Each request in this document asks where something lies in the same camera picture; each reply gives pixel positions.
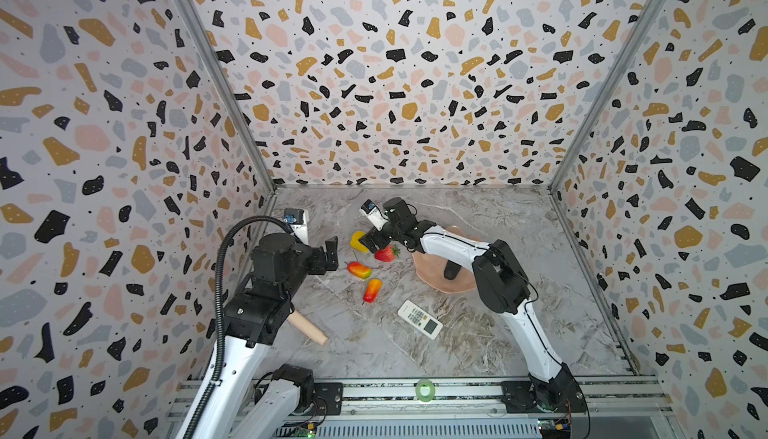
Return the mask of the red fake strawberry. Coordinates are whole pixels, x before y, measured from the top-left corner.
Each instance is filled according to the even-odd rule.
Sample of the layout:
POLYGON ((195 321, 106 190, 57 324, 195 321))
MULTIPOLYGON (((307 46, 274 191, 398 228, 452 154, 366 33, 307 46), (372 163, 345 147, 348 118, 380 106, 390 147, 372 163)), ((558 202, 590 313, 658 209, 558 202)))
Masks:
POLYGON ((374 253, 376 260, 381 262, 393 262, 399 257, 400 251, 394 245, 388 245, 384 249, 380 249, 374 253))

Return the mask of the yellow fake lemon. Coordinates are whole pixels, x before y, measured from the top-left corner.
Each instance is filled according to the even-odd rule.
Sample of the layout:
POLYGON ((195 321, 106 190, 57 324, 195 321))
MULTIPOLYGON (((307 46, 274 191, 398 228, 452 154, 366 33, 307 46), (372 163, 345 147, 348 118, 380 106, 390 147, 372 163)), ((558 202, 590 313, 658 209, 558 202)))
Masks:
POLYGON ((350 246, 360 252, 369 253, 369 249, 361 242, 361 239, 365 236, 365 232, 356 231, 352 234, 350 239, 350 246))

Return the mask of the red yellow fake mango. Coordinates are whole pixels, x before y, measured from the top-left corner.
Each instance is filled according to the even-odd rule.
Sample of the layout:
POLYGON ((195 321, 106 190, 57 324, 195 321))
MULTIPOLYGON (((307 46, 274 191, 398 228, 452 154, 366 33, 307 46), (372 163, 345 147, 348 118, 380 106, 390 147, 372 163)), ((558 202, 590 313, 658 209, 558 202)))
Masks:
POLYGON ((372 275, 372 269, 360 262, 349 262, 347 264, 347 271, 361 280, 369 279, 372 275))

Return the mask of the orange red fake fruit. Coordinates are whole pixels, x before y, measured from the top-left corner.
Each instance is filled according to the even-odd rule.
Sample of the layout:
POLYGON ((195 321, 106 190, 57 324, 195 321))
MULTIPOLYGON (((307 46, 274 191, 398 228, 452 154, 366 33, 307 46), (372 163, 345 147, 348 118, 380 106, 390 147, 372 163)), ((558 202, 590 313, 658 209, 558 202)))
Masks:
POLYGON ((379 292, 380 292, 380 290, 382 288, 382 285, 383 285, 383 283, 382 283, 381 280, 376 279, 376 278, 370 279, 367 282, 366 289, 365 289, 365 292, 363 294, 363 302, 364 303, 373 303, 376 300, 376 298, 377 298, 377 296, 378 296, 378 294, 379 294, 379 292))

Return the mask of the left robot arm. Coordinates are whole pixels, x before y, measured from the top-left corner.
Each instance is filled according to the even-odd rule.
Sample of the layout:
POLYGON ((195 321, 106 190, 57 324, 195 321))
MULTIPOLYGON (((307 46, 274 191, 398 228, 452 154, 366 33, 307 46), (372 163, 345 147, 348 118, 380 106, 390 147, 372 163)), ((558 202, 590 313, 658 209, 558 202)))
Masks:
POLYGON ((261 362, 293 312, 309 275, 338 269, 338 238, 312 247, 291 233, 265 235, 251 253, 253 286, 240 285, 216 319, 216 345, 203 382, 177 433, 225 438, 261 362))

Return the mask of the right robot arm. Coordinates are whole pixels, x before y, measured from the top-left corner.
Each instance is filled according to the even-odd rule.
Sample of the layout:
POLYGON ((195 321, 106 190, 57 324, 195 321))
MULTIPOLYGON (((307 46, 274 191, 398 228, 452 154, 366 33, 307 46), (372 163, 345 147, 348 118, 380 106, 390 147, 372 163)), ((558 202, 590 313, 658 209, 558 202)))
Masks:
POLYGON ((431 220, 420 220, 400 197, 383 207, 367 200, 360 212, 372 224, 361 238, 370 251, 397 242, 411 252, 441 257, 473 273, 481 301, 501 315, 523 353, 531 383, 528 395, 535 407, 560 413, 586 405, 579 383, 536 316, 530 297, 536 288, 505 241, 472 240, 431 220))

